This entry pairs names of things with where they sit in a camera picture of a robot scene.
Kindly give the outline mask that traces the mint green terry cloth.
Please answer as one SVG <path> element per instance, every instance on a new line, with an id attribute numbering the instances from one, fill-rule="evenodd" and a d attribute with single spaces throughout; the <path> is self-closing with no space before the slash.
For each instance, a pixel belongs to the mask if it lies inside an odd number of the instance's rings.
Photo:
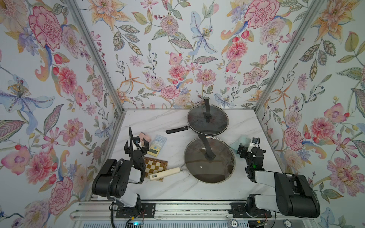
<path id="1" fill-rule="evenodd" d="M 232 149 L 234 153 L 236 153 L 240 145 L 242 145 L 243 147 L 249 147 L 251 142 L 252 142 L 251 137 L 247 135 L 241 135 L 240 138 L 237 139 L 235 142 L 231 143 L 229 147 Z"/>

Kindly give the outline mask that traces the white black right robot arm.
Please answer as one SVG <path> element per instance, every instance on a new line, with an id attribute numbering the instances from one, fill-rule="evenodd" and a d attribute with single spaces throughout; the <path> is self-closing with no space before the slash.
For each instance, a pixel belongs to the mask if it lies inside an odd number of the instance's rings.
<path id="1" fill-rule="evenodd" d="M 319 200 L 307 179 L 303 175 L 264 170 L 265 153 L 265 150 L 251 145 L 240 145 L 237 151 L 246 161 L 245 171 L 249 180 L 269 186 L 275 191 L 274 195 L 250 194 L 244 206 L 246 214 L 257 217 L 272 211 L 302 219 L 319 217 Z"/>

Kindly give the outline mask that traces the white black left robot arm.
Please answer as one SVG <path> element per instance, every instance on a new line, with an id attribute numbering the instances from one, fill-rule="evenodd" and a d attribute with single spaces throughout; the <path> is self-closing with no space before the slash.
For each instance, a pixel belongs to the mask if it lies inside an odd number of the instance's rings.
<path id="1" fill-rule="evenodd" d="M 145 139 L 143 142 L 143 147 L 136 140 L 127 142 L 125 153 L 130 159 L 108 159 L 92 184 L 93 194 L 106 197 L 112 202 L 111 208 L 117 206 L 117 211 L 128 217 L 136 217 L 142 212 L 140 195 L 127 186 L 129 183 L 141 184 L 145 179 L 144 156 L 149 150 L 149 142 Z"/>

